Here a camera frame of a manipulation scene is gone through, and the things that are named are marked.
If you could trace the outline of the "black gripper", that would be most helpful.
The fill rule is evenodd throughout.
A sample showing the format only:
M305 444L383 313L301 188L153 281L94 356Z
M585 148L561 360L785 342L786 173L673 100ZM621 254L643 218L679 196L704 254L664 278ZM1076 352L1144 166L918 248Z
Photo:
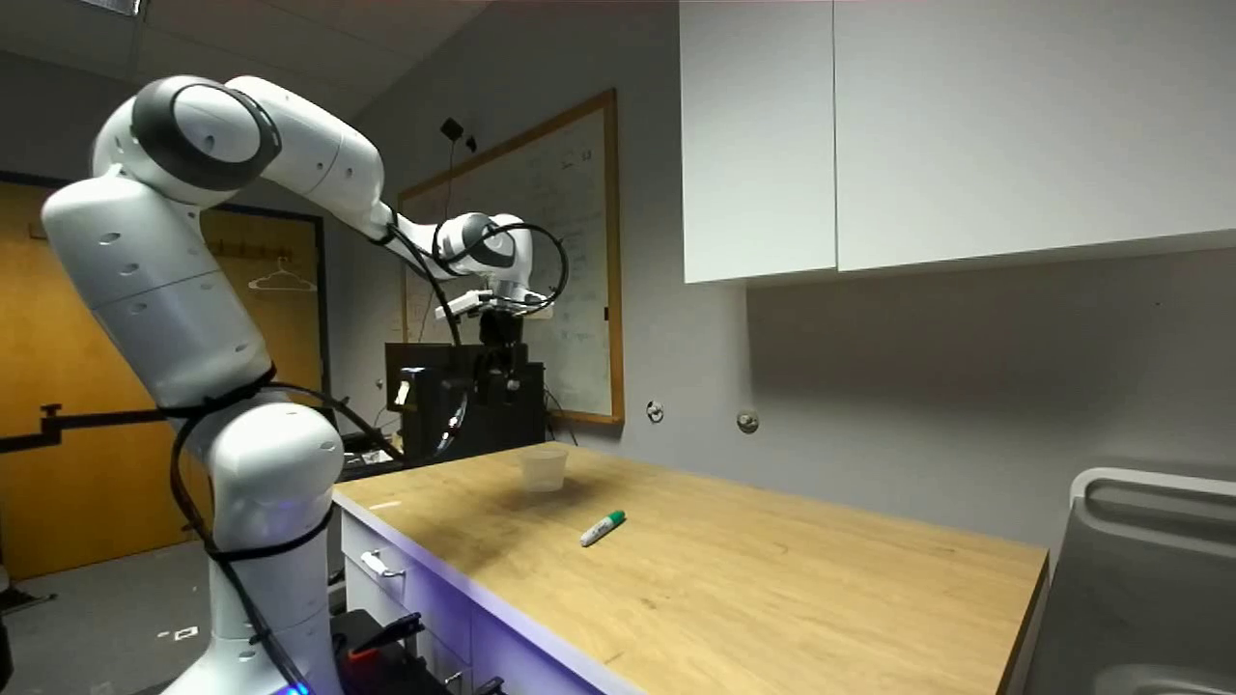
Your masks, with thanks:
M406 465L542 444L547 432L545 367L506 313L482 313L475 345L391 345L385 406L401 417Z

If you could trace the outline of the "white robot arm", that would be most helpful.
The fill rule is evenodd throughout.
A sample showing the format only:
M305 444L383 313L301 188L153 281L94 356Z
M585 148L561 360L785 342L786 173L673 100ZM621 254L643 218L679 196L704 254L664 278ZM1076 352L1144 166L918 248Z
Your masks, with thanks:
M256 182L330 214L427 278L475 285L450 313L520 322L531 228L509 214L414 224L383 200L383 156L341 115L265 83L158 78L94 141L94 173L41 204L74 290L207 472L207 650L164 695L343 695L329 617L341 430L275 387L271 352L213 259L199 218Z

